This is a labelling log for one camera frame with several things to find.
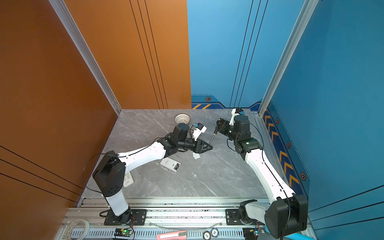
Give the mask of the white battery cover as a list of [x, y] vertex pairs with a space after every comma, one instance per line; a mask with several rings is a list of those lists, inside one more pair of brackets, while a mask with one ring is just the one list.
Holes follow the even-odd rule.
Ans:
[[200, 156], [200, 154], [193, 153], [193, 157], [194, 157], [194, 159], [199, 159], [201, 156]]

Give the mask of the black yellow handled screwdriver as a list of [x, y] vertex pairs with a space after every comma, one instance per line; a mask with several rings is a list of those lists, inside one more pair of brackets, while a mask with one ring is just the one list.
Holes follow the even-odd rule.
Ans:
[[219, 131], [218, 126], [216, 126], [216, 127], [215, 127], [215, 130], [214, 130], [214, 132], [213, 132], [213, 136], [212, 136], [212, 138], [211, 138], [209, 144], [212, 143], [212, 141], [214, 140], [214, 138], [215, 138], [215, 136], [217, 135], [218, 131]]

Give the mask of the white air conditioner remote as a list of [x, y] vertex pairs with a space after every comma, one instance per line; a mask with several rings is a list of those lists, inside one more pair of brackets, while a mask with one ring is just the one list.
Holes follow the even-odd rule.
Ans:
[[181, 163], [171, 158], [164, 158], [161, 160], [160, 165], [176, 173], [179, 170]]

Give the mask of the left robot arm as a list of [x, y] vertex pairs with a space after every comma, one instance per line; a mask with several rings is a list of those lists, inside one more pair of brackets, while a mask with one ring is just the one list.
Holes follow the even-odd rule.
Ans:
[[156, 138], [149, 146], [122, 154], [114, 151], [104, 154], [93, 172], [93, 178], [110, 206], [107, 211], [109, 219], [120, 225], [133, 223], [134, 214], [122, 190], [127, 173], [152, 161], [176, 154], [180, 150], [192, 151], [195, 154], [212, 150], [213, 146], [199, 139], [206, 130], [201, 123], [195, 124], [193, 131], [189, 125], [179, 123], [173, 132]]

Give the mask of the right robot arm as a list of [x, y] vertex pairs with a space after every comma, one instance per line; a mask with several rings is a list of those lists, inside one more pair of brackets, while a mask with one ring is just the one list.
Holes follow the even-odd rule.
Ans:
[[291, 189], [268, 160], [264, 145], [255, 139], [250, 130], [249, 118], [238, 115], [230, 122], [217, 120], [216, 130], [234, 142], [235, 150], [255, 172], [269, 198], [268, 207], [256, 200], [240, 204], [239, 213], [245, 224], [263, 223], [276, 238], [307, 229], [308, 200]]

